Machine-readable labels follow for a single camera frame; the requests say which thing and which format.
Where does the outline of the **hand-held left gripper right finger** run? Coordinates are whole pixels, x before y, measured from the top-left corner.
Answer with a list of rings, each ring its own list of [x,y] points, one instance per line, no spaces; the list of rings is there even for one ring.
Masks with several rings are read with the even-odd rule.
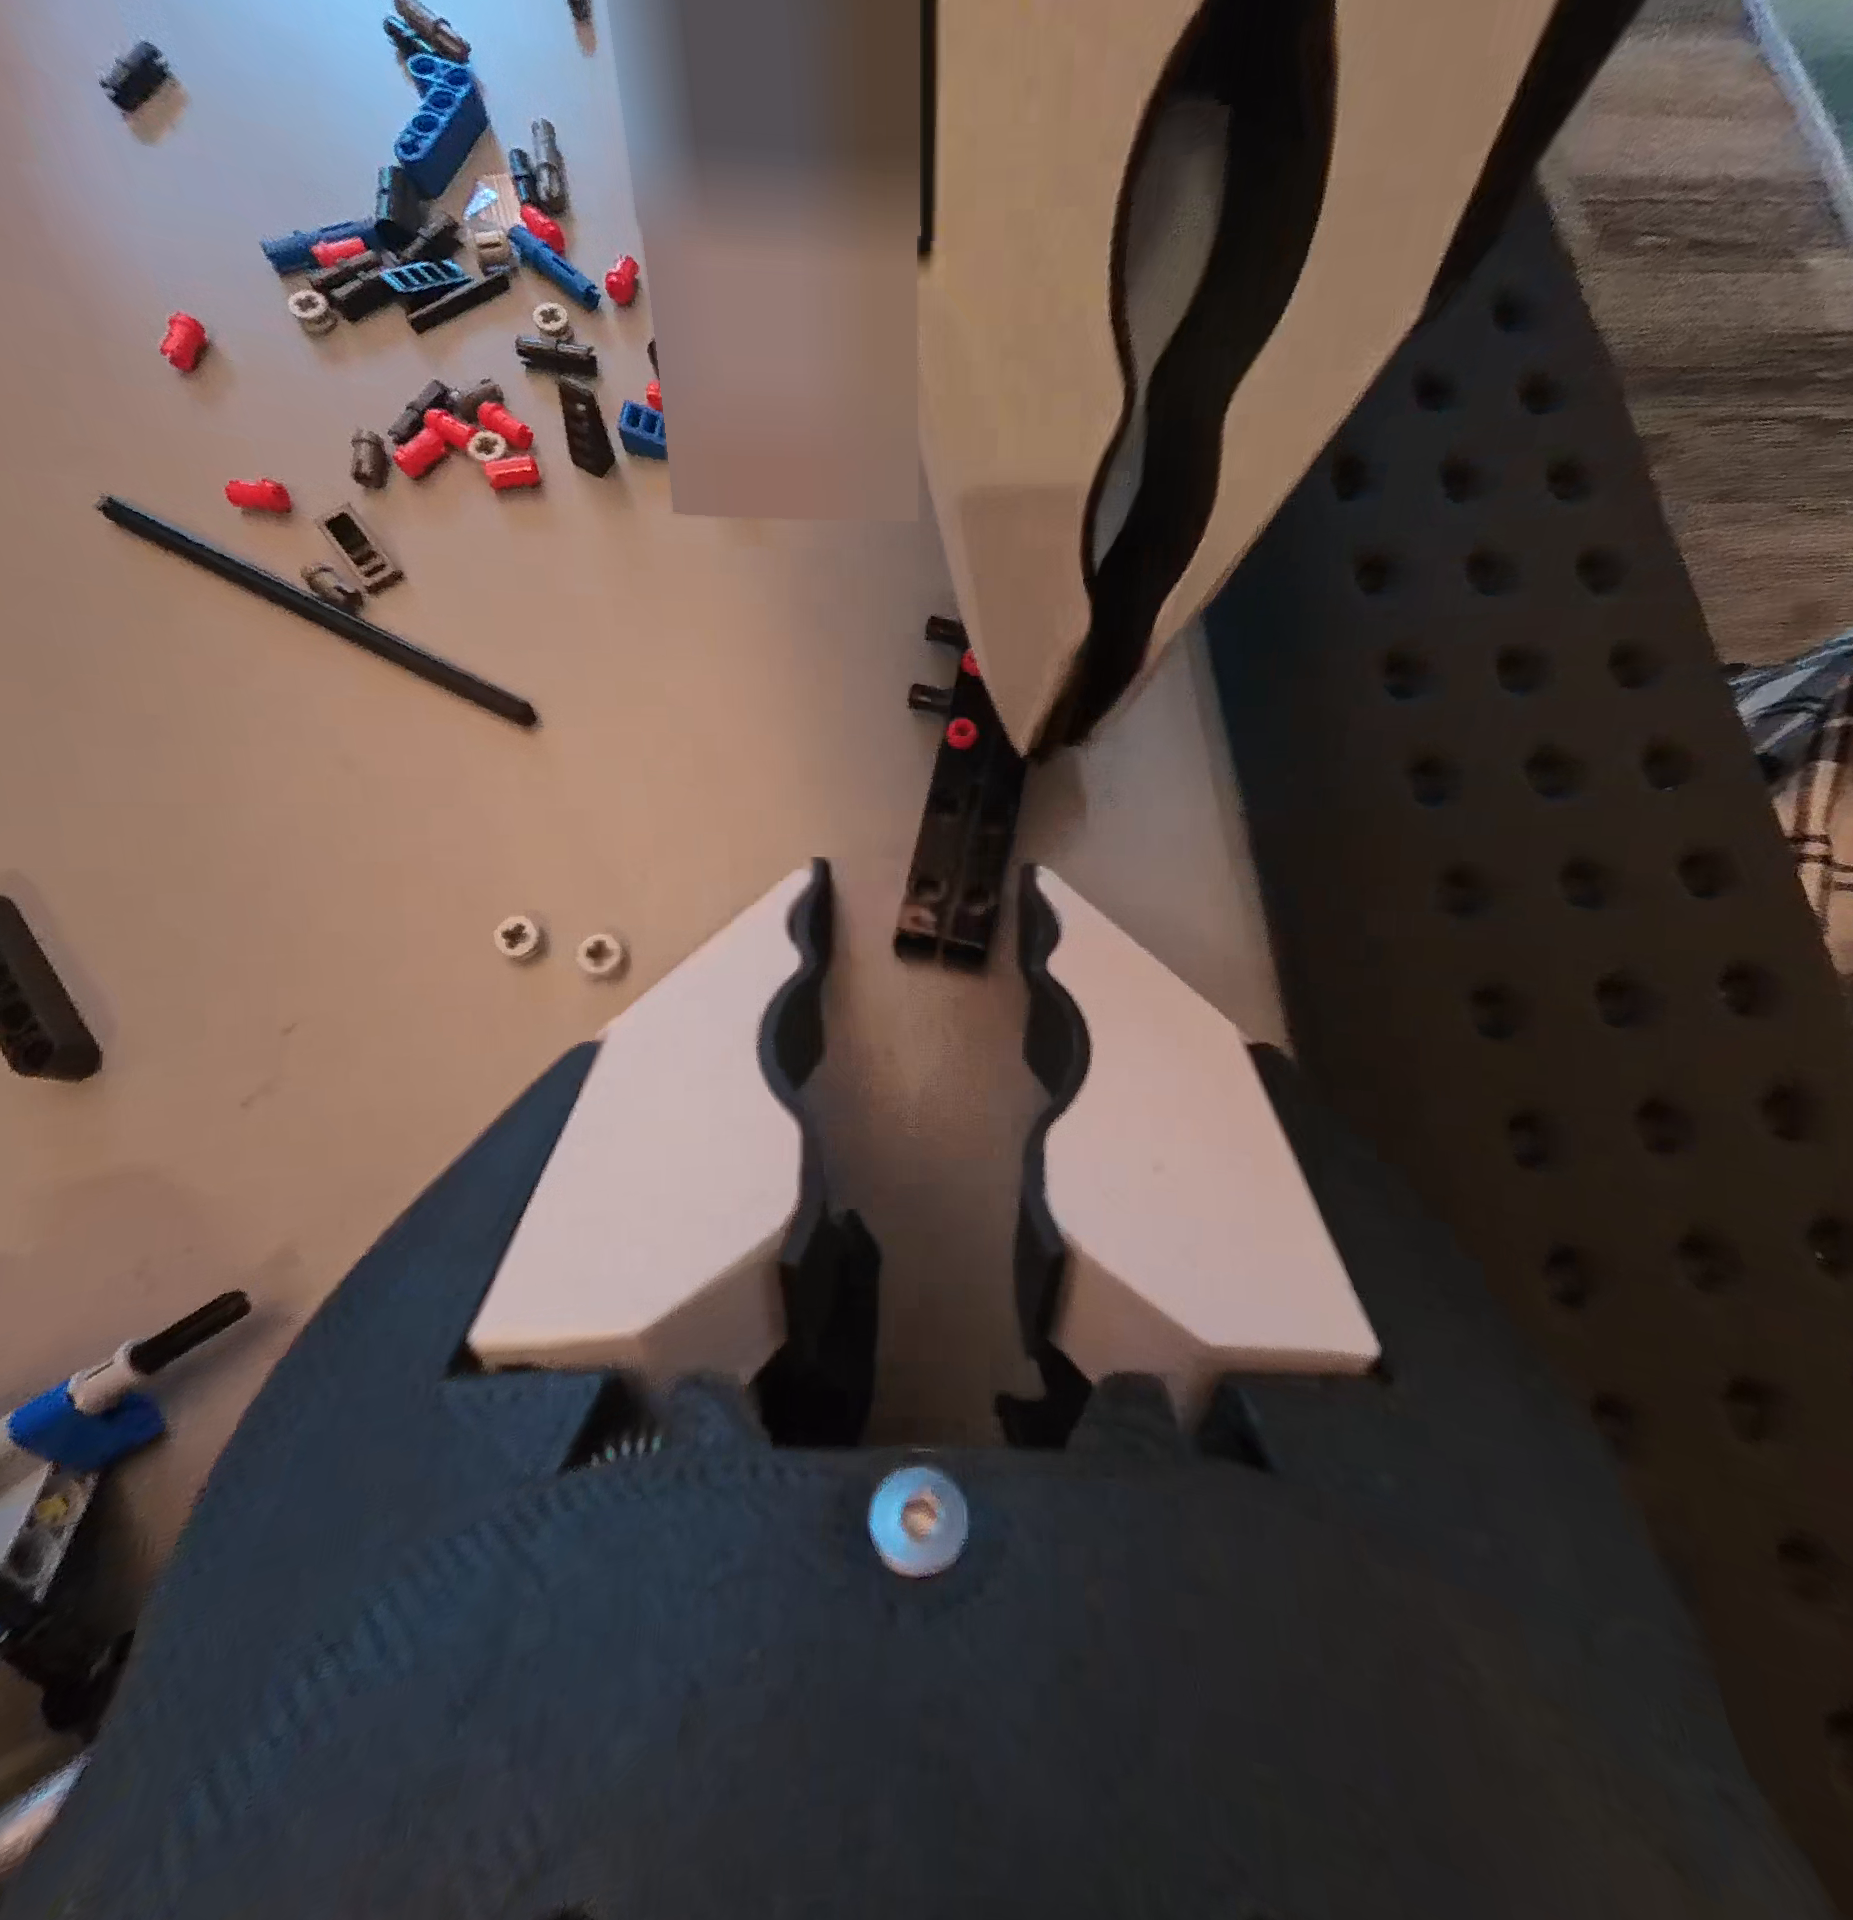
[[[1054,870],[1017,877],[1017,1326],[1062,1409],[1151,1378],[1177,1412],[1236,1374],[1381,1358],[1251,1037]]]

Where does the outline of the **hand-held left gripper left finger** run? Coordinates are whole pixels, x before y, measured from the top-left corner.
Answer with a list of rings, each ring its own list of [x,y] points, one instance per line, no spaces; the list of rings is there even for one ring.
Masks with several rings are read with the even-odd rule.
[[[863,1441],[881,1257],[804,1101],[832,941],[809,859],[599,1029],[472,1317],[480,1370],[719,1374],[781,1446]]]

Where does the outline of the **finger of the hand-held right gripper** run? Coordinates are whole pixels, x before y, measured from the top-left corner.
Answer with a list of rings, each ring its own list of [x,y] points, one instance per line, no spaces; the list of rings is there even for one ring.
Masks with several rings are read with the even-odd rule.
[[[1081,537],[1081,743],[1226,583],[1418,323],[1552,4],[1202,4],[1135,135],[1123,413]]]
[[[1176,293],[1127,316],[1131,183],[1196,3],[924,4],[920,447],[954,600],[1013,745],[1044,752],[1144,447]]]

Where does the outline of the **black beam assembly red pins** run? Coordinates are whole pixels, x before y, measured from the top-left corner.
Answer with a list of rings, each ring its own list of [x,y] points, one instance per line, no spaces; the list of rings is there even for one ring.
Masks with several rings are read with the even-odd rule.
[[[1025,760],[992,706],[961,623],[932,616],[924,639],[948,653],[954,671],[945,685],[916,682],[907,695],[938,740],[894,951],[984,974],[1005,900]]]

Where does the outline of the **light grey desk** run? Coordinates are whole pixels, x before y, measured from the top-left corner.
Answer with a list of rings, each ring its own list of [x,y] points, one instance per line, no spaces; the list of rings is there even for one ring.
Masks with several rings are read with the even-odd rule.
[[[101,1049],[0,1059],[0,1406],[214,1292],[188,1501],[291,1332],[529,1081],[795,865],[833,877],[809,1104],[885,1266],[873,1426],[982,1436],[1035,1386],[1011,1305],[1025,993],[898,961],[953,611],[901,522],[709,521],[570,465],[532,297],[312,345],[263,241],[371,207],[414,91],[386,4],[0,4],[0,894]],[[155,42],[122,115],[98,78]],[[169,311],[198,371],[160,359]],[[288,485],[245,514],[227,479]],[[106,522],[109,492],[300,588],[359,508],[363,617],[538,709],[523,733]],[[529,965],[508,916],[545,925]],[[615,933],[627,970],[577,970]]]

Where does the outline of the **dark dimpled panel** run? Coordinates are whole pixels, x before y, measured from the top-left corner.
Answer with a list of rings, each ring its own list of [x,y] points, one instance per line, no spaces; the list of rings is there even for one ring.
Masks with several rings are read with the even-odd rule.
[[[1591,1416],[1853,1916],[1853,1026],[1536,186],[1204,634],[1302,1065]]]

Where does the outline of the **pile of small toy bricks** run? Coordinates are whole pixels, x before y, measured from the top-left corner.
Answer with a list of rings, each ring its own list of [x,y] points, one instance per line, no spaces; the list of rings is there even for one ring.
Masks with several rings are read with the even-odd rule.
[[[607,479],[622,455],[666,458],[655,339],[648,382],[607,419],[602,364],[575,321],[641,317],[643,266],[618,252],[598,274],[573,254],[570,168],[546,116],[529,144],[509,147],[490,129],[472,49],[425,4],[390,4],[386,36],[414,100],[375,177],[367,215],[263,241],[285,289],[285,313],[312,345],[395,316],[409,345],[474,321],[511,297],[532,297],[529,328],[514,343],[517,367],[558,409],[562,445],[577,473]]]

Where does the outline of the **black blue toy car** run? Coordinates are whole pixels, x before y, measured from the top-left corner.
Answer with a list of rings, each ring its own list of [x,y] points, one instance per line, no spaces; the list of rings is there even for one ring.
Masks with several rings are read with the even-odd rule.
[[[0,1665],[37,1691],[50,1733],[93,1738],[131,1641],[77,1629],[67,1603],[101,1476],[166,1436],[148,1383],[249,1311],[245,1292],[222,1292],[0,1416]]]

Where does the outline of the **black short beam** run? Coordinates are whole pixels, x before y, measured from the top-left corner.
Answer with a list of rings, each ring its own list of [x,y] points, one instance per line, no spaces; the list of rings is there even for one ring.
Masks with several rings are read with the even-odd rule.
[[[16,900],[0,895],[0,1052],[17,1078],[83,1084],[101,1049]]]

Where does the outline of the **long black axle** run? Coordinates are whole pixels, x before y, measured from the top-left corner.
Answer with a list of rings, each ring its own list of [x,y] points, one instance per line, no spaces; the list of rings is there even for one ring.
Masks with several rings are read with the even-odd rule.
[[[331,605],[317,599],[310,589],[295,588],[276,571],[255,564],[240,554],[231,554],[212,541],[202,541],[181,525],[149,514],[109,492],[104,492],[94,500],[94,508],[106,522],[129,535],[134,541],[144,541],[157,551],[188,562],[249,599],[258,599],[278,611],[286,611],[288,616],[344,639],[353,648],[431,685],[462,705],[493,714],[523,733],[534,733],[540,726],[538,709],[523,695],[511,692],[508,686],[490,682],[480,673],[441,657],[413,639],[386,632],[356,611]]]

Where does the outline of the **black grille slope brick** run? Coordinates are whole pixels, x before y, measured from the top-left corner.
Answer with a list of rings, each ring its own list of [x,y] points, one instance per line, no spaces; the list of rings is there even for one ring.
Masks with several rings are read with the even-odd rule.
[[[392,559],[386,542],[362,516],[359,508],[347,506],[316,516],[324,542],[335,559],[353,573],[359,589],[376,595],[398,584],[405,573]]]

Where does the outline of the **person's plaid trousers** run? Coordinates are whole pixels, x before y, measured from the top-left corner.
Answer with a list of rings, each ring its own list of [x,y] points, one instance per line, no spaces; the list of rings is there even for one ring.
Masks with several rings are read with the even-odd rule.
[[[1853,1025],[1853,630],[1726,686]]]

